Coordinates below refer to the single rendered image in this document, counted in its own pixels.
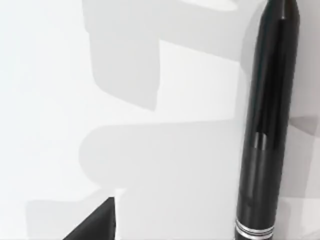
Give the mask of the black pen with silver rings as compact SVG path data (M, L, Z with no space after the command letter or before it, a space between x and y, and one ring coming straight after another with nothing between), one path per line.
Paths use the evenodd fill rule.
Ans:
M297 0L267 0L259 21L232 240L275 231L300 31Z

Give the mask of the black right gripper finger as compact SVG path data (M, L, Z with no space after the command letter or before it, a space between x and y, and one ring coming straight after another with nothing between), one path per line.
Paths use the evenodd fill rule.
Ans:
M116 203L108 197L62 240L116 240Z

